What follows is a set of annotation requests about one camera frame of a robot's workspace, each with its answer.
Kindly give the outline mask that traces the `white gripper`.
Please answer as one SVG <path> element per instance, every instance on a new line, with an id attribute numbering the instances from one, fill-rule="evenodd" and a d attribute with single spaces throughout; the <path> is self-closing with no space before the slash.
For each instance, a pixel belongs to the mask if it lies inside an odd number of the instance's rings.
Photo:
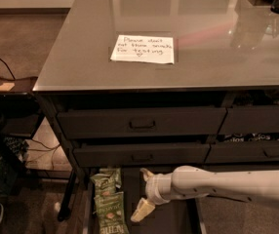
<path id="1" fill-rule="evenodd" d="M 171 201 L 172 175 L 157 174 L 146 168 L 141 168 L 146 182 L 145 194 L 147 199 L 141 198 L 131 216 L 132 222 L 141 222 L 155 210 L 155 205 L 167 204 Z"/>

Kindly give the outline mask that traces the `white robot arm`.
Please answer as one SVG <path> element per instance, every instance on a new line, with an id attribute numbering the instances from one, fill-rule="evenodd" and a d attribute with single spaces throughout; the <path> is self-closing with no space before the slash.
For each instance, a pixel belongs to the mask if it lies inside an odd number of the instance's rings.
<path id="1" fill-rule="evenodd" d="M 187 200 L 206 196 L 222 196 L 260 204 L 279 210 L 279 170 L 244 172 L 209 172 L 192 166 L 180 166 L 168 174 L 154 174 L 141 168 L 145 198 L 141 198 L 131 216 L 140 222 L 156 206 L 172 200 Z"/>

